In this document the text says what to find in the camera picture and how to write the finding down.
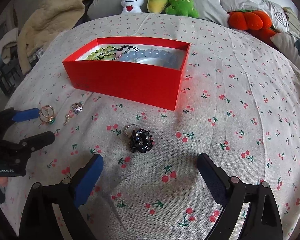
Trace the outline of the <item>left hand black glove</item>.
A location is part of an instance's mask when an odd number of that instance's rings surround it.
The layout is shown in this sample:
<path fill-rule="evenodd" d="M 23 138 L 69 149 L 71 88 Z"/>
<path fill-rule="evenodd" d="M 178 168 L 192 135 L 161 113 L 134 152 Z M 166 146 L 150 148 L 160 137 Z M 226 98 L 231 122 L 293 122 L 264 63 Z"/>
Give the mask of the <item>left hand black glove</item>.
<path fill-rule="evenodd" d="M 8 178 L 7 177 L 0 177 L 0 186 L 6 187 L 8 184 Z"/>

